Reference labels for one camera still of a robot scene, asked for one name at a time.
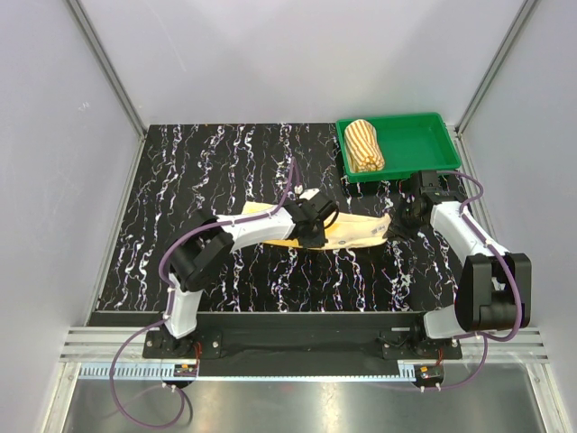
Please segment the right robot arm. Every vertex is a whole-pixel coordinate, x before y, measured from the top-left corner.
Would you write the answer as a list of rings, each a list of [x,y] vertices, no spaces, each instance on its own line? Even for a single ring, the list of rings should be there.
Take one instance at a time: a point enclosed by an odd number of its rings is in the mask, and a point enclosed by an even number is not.
[[[462,266],[452,305],[420,315],[409,333],[409,346],[429,357],[441,345],[473,336],[508,342],[530,321],[532,263],[496,242],[473,218],[470,200],[445,190],[436,170],[411,175],[410,199],[387,231],[389,240],[409,240],[429,226],[439,233]]]

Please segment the orange striped towel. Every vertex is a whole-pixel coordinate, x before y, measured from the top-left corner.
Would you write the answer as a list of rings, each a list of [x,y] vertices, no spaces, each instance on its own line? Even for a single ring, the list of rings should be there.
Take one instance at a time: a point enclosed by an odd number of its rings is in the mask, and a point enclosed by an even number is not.
[[[383,170],[385,159],[377,141],[375,127],[364,119],[351,122],[344,129],[344,144],[354,173]]]

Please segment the yellow chick towel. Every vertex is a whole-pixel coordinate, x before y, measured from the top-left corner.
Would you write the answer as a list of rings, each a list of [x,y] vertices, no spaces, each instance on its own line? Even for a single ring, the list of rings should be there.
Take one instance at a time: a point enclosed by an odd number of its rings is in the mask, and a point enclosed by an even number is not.
[[[243,206],[242,215],[264,211],[270,207],[272,205],[268,203],[247,201]],[[367,248],[384,244],[387,241],[386,232],[390,223],[389,214],[374,217],[340,213],[335,222],[325,230],[327,242],[322,247],[303,247],[298,244],[297,240],[269,240],[264,243],[317,251]]]

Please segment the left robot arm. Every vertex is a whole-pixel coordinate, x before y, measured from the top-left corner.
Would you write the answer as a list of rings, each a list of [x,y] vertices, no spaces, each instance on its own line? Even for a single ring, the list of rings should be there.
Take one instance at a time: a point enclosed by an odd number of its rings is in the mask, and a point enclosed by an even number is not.
[[[220,281],[235,252],[273,240],[320,248],[327,243],[325,230],[338,215],[336,202],[317,189],[250,214],[223,216],[198,210],[191,218],[192,229],[169,241],[160,259],[159,276],[169,285],[163,346],[176,357],[193,350],[202,294]]]

